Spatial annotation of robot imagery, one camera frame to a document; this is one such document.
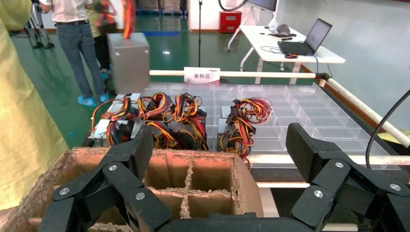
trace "white shirt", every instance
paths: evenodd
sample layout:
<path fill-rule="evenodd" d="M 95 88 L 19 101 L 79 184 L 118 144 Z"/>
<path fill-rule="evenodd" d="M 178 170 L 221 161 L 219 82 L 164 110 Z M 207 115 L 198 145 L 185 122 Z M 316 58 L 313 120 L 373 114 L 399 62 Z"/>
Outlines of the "white shirt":
<path fill-rule="evenodd" d="M 87 20 L 88 14 L 85 6 L 91 4 L 92 0 L 40 0 L 40 2 L 52 6 L 54 22 L 68 23 Z"/>

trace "white table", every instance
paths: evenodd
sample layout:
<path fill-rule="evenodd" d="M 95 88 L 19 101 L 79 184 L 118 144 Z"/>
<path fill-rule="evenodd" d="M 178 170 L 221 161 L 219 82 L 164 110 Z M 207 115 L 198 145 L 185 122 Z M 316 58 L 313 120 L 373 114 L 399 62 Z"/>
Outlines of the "white table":
<path fill-rule="evenodd" d="M 248 59 L 248 57 L 251 55 L 253 50 L 256 51 L 259 55 L 259 63 L 258 63 L 258 68 L 257 72 L 262 72 L 263 68 L 263 63 L 264 61 L 266 62 L 294 62 L 295 65 L 293 67 L 292 72 L 297 73 L 300 70 L 301 63 L 316 63 L 316 59 L 312 56 L 299 56 L 298 58 L 294 59 L 287 59 L 285 58 L 284 54 L 282 53 L 273 53 L 273 52 L 268 52 L 268 48 L 264 48 L 264 51 L 262 49 L 263 46 L 271 46 L 277 49 L 272 49 L 272 51 L 279 52 L 279 46 L 278 46 L 278 39 L 268 36 L 271 32 L 268 29 L 265 29 L 264 26 L 246 26 L 242 25 L 240 26 L 241 31 L 244 33 L 246 38 L 249 40 L 250 44 L 252 45 L 252 48 L 248 51 L 248 53 L 245 55 L 241 62 L 241 71 L 243 71 L 243 65 L 245 61 Z M 293 28 L 290 28 L 291 33 L 296 34 L 296 37 L 293 38 L 291 41 L 292 42 L 298 42 L 298 41 L 304 41 L 306 39 L 306 36 L 301 34 L 300 32 L 296 31 Z M 334 64 L 342 64 L 346 60 L 343 59 L 342 57 L 336 55 L 329 49 L 320 46 L 319 49 L 316 51 L 315 56 L 318 59 L 319 63 L 334 63 Z M 261 81 L 260 77 L 256 78 L 255 84 L 259 84 Z M 294 85 L 296 84 L 296 78 L 291 78 L 289 84 Z"/>

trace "jeans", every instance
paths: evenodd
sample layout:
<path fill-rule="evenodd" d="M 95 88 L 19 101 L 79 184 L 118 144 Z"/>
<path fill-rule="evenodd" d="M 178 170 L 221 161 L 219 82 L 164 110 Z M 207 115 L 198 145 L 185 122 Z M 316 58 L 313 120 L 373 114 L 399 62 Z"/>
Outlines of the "jeans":
<path fill-rule="evenodd" d="M 57 25 L 57 34 L 65 56 L 74 72 L 78 87 L 83 94 L 83 98 L 91 98 L 93 93 L 88 84 L 80 52 L 83 54 L 84 60 L 91 72 L 95 93 L 98 96 L 103 95 L 105 93 L 104 80 L 98 67 L 90 25 L 60 24 Z"/>

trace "microphone stand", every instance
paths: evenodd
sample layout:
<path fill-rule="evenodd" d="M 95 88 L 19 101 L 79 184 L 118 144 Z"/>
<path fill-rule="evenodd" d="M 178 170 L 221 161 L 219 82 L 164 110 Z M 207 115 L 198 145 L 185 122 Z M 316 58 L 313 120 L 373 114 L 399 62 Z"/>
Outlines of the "microphone stand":
<path fill-rule="evenodd" d="M 201 66 L 201 9 L 202 9 L 202 0 L 199 0 L 198 67 Z"/>

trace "yellow fabric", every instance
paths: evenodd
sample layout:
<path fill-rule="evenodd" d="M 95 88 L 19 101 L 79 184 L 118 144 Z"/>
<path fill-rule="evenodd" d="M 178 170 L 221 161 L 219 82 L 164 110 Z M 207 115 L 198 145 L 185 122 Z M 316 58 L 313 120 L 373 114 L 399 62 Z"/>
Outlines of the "yellow fabric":
<path fill-rule="evenodd" d="M 30 10 L 30 0 L 0 0 L 0 210 L 17 206 L 68 150 L 8 35 L 23 28 Z"/>
<path fill-rule="evenodd" d="M 95 22 L 97 21 L 97 18 L 98 18 L 98 13 L 95 12 L 94 10 L 87 10 L 87 14 L 88 14 L 88 19 L 90 21 L 92 37 L 95 38 L 95 37 L 100 36 L 101 33 L 95 26 Z"/>
<path fill-rule="evenodd" d="M 410 138 L 410 130 L 400 130 L 403 134 L 405 134 L 407 137 Z M 397 139 L 395 139 L 391 134 L 388 132 L 385 133 L 379 133 L 377 134 L 381 139 L 384 139 L 386 141 L 390 141 L 393 143 L 401 144 Z"/>

